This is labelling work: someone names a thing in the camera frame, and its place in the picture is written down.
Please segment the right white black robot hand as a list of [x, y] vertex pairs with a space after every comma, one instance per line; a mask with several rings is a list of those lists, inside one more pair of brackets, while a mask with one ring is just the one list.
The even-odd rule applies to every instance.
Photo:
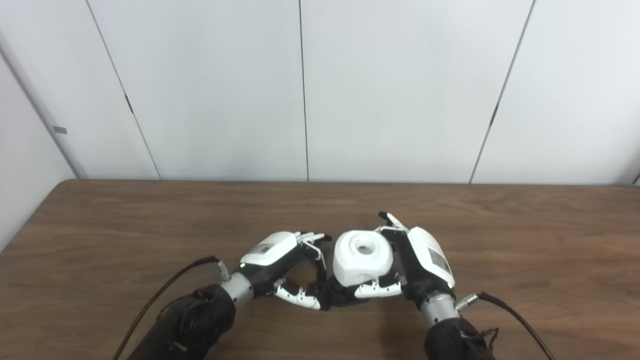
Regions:
[[386, 224], [375, 228], [397, 255], [402, 273], [378, 275], [354, 290], [357, 299], [403, 295], [420, 305], [437, 294], [455, 296], [455, 279], [439, 242], [422, 227], [408, 228], [390, 212], [380, 211]]

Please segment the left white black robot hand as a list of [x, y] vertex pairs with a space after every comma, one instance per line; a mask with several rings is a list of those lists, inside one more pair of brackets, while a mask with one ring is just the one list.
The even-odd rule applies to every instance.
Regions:
[[317, 282], [326, 281], [327, 267], [320, 244], [330, 241], [332, 237], [322, 233], [275, 232], [242, 256], [236, 272], [247, 280], [253, 299], [275, 296], [291, 305], [324, 311], [329, 309], [329, 301], [321, 292], [305, 289], [288, 280], [286, 274], [300, 262], [311, 260]]

